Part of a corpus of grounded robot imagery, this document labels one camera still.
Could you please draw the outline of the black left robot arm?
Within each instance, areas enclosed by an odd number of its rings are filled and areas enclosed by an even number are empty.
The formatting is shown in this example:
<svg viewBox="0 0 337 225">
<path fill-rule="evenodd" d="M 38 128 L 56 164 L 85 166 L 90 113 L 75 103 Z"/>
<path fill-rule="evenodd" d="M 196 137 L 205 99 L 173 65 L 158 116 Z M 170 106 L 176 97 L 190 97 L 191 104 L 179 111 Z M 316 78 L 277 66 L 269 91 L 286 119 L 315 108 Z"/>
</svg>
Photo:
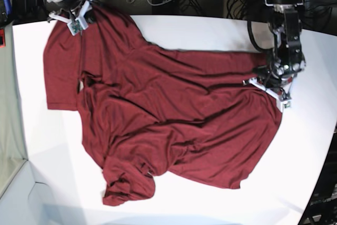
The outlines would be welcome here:
<svg viewBox="0 0 337 225">
<path fill-rule="evenodd" d="M 303 0 L 264 0 L 271 10 L 268 27 L 273 34 L 274 46 L 261 48 L 256 43 L 252 32 L 251 21 L 247 22 L 247 30 L 254 48 L 265 54 L 266 63 L 254 68 L 256 77 L 244 81 L 252 84 L 276 99 L 282 108 L 291 103 L 291 95 L 285 87 L 291 87 L 297 75 L 306 67 L 302 53 L 300 35 L 302 24 L 297 7 Z"/>
</svg>

